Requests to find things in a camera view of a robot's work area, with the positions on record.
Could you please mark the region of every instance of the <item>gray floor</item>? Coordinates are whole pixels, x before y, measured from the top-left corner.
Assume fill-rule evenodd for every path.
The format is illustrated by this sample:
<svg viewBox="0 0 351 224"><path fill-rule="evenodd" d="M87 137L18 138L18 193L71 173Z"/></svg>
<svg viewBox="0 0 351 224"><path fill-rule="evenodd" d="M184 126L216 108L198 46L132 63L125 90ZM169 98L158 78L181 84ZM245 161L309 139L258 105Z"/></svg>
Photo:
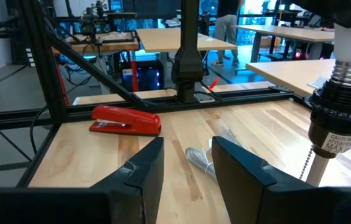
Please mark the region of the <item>gray floor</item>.
<svg viewBox="0 0 351 224"><path fill-rule="evenodd" d="M226 51L227 56L232 56L230 51ZM250 61L251 46L239 48L239 60L240 68L245 67L245 63ZM208 55L208 61L211 62L217 58L215 51L210 52ZM21 66L9 65L0 69L0 111L12 111L12 110L25 110L25 109L36 109L41 108L45 105L44 95L40 87L39 79L35 68L24 68L20 72L9 76L12 72L20 69ZM245 82L258 82L264 80L263 77L254 74L253 72L246 71L240 72L235 75L235 67L232 67L231 61L225 61L224 67L215 67L210 71L210 75L204 78L206 84L211 84L220 74L223 78L220 79L221 84L227 83L245 83ZM72 81L74 83L80 83L86 79L88 75L72 75ZM64 79L65 87L67 90L73 86ZM74 89L68 94L71 102L78 96L90 96L99 95L101 93L100 88L91 87L95 83L91 80L89 84L80 86ZM166 83L167 86L173 85L171 82ZM48 131L42 127L36 127L34 129L34 136L36 145L39 146ZM29 128L12 129L3 131L4 134L8 135L23 151L26 152L30 157L33 157L33 152L29 139ZM25 162L23 158L4 138L0 136L0 165ZM0 186L1 187L12 187L15 186L18 180L21 178L24 169L9 170L0 172Z"/></svg>

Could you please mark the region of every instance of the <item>white cord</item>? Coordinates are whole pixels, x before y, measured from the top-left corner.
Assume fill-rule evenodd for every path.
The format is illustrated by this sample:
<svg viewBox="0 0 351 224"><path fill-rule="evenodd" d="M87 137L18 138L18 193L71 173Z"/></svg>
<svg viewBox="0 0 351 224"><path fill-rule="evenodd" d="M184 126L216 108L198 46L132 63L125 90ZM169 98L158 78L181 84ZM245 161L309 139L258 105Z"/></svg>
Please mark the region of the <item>white cord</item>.
<svg viewBox="0 0 351 224"><path fill-rule="evenodd" d="M207 158L207 153L212 153L210 149L208 150L198 150L193 149L191 147L185 150L185 156L187 157L188 161L198 167L199 169L205 171L206 174L212 176L215 180L215 171L213 162L210 162Z"/></svg>

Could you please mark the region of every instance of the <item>chain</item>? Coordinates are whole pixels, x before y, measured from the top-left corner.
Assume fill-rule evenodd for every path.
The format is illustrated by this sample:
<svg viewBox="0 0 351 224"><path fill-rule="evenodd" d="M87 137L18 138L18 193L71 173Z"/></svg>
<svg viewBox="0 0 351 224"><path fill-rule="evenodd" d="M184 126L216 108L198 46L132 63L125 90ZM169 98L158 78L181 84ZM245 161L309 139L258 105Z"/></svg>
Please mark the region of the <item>chain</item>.
<svg viewBox="0 0 351 224"><path fill-rule="evenodd" d="M304 166L303 166L302 171L301 171L301 174L300 174L300 180L302 179L302 177L303 177L303 175L304 175L304 172L305 172L306 169L307 169L308 162L310 161L310 158L311 158L312 150L313 150L313 149L314 149L314 145L311 146L310 152L308 152L308 156L307 156L306 162L304 163Z"/></svg>

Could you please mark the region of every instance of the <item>person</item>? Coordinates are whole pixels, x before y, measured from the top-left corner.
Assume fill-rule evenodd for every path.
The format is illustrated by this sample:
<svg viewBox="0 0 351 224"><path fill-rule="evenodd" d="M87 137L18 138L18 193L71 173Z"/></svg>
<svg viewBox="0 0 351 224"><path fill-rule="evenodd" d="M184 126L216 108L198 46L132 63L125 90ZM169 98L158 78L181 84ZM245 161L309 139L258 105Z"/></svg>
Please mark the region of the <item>person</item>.
<svg viewBox="0 0 351 224"><path fill-rule="evenodd" d="M236 45L236 25L239 9L242 7L245 0L218 0L217 21L215 24L215 38L224 40L227 35L228 41ZM218 50L218 59L212 62L214 66L223 66L224 50ZM238 65L238 50L232 50L233 65Z"/></svg>

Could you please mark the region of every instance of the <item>red stapler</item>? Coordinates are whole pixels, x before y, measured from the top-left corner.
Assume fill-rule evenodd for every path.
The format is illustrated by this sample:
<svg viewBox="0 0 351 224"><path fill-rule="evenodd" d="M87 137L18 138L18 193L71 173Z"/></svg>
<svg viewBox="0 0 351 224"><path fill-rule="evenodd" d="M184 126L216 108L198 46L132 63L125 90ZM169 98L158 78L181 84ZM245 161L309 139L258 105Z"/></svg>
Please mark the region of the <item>red stapler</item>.
<svg viewBox="0 0 351 224"><path fill-rule="evenodd" d="M96 121L90 131L158 136L162 128L160 117L156 114L115 106L97 106L92 118Z"/></svg>

